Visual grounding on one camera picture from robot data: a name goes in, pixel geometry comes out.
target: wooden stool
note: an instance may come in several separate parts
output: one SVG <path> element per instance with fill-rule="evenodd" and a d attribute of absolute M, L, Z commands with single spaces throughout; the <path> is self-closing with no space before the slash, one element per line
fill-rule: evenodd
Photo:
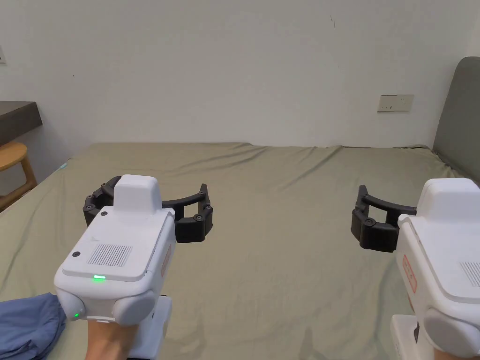
<path fill-rule="evenodd" d="M 21 143 L 8 143 L 0 146 L 0 171 L 11 168 L 13 165 L 21 163 L 24 169 L 26 183 L 11 193 L 0 196 L 0 211 L 20 199 L 23 194 L 36 187 L 36 179 L 33 174 L 30 161 L 28 161 L 27 147 Z"/>

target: wall socket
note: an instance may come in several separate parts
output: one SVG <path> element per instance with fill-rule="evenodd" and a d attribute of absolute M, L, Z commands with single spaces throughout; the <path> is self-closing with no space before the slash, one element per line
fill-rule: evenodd
<path fill-rule="evenodd" d="M 5 55 L 3 55 L 3 51 L 1 50 L 0 47 L 0 64 L 6 64 L 7 62 L 5 61 Z"/>
<path fill-rule="evenodd" d="M 410 111 L 413 95 L 380 95 L 377 112 Z"/>

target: bed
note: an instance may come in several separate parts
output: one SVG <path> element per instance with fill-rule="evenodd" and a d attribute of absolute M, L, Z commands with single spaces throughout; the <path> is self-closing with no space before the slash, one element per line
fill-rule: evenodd
<path fill-rule="evenodd" d="M 350 233 L 358 186 L 415 205 L 426 180 L 459 176 L 421 147 L 95 144 L 0 214 L 0 300 L 54 292 L 85 197 L 126 173 L 156 177 L 164 199 L 205 182 L 215 208 L 206 241 L 172 260 L 164 360 L 394 359 L 390 318 L 411 310 L 393 255 Z M 85 351 L 77 321 L 49 358 Z"/>

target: white wall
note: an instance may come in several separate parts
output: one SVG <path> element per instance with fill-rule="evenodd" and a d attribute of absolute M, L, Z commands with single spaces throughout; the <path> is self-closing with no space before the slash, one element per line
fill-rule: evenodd
<path fill-rule="evenodd" d="M 40 179 L 102 141 L 431 145 L 479 7 L 1 0 L 0 99 L 39 105 L 45 125 L 22 140 Z M 415 94 L 411 113 L 377 114 L 397 93 Z"/>

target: hand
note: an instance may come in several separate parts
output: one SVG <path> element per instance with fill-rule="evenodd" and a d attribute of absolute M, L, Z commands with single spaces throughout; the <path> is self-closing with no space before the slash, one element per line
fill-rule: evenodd
<path fill-rule="evenodd" d="M 88 349 L 85 360 L 126 360 L 138 325 L 98 323 L 88 320 Z"/>

